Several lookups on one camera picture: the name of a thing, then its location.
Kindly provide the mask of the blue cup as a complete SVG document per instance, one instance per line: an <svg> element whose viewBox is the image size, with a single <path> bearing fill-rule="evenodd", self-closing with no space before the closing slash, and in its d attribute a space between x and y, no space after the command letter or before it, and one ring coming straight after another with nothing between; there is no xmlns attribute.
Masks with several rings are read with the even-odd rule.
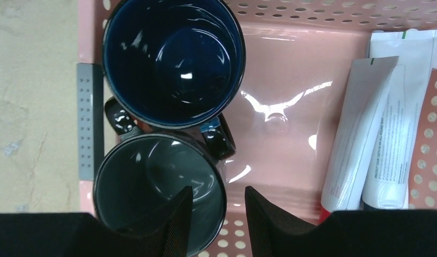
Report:
<svg viewBox="0 0 437 257"><path fill-rule="evenodd" d="M120 1L104 29L103 73L116 100L155 127L198 126L219 160L236 151L221 114L245 62L242 29L224 1Z"/></svg>

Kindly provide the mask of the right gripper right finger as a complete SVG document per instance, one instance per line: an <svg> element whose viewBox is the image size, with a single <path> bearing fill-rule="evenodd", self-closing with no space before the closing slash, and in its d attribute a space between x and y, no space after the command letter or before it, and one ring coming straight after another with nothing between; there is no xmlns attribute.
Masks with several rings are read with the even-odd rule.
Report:
<svg viewBox="0 0 437 257"><path fill-rule="evenodd" d="M245 189L254 256L437 256L437 210L336 211L313 225Z"/></svg>

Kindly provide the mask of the toothpaste tube red cap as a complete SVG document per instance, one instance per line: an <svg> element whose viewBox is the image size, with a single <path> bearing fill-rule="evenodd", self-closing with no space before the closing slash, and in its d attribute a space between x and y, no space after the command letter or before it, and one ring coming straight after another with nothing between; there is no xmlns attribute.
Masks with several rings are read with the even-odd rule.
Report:
<svg viewBox="0 0 437 257"><path fill-rule="evenodd" d="M321 195L319 221L358 210L398 57L354 59Z"/></svg>

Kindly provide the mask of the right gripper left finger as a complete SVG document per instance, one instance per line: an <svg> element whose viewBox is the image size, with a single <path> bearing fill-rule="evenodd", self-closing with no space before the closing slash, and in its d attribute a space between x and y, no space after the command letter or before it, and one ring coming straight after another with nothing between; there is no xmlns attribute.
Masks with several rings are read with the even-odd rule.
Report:
<svg viewBox="0 0 437 257"><path fill-rule="evenodd" d="M0 256L186 256L192 204L186 186L116 231L90 213L0 214Z"/></svg>

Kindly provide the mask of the pink plastic basket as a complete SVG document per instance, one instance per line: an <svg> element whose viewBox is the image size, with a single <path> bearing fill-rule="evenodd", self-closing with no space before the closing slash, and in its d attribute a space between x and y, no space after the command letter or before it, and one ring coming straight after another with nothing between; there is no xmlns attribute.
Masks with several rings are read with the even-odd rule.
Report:
<svg viewBox="0 0 437 257"><path fill-rule="evenodd" d="M351 61L372 31L437 29L437 1L225 1L245 35L241 92L224 115L237 144L226 161L227 220L199 256L257 256L244 187L317 224L320 196ZM78 1L78 145L81 211L94 213L93 170L119 139L105 134L102 36L119 1ZM409 208L437 209L437 70L428 84L408 179Z"/></svg>

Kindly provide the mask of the dark green cup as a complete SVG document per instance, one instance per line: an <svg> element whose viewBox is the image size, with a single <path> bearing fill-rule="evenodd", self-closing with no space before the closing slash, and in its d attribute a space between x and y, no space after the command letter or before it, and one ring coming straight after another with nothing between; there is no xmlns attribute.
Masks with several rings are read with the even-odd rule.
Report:
<svg viewBox="0 0 437 257"><path fill-rule="evenodd" d="M223 225L227 197L225 163L204 143L182 133L149 133L123 140L95 176L96 217L120 229L169 202L183 188L193 191L187 255L205 250Z"/></svg>

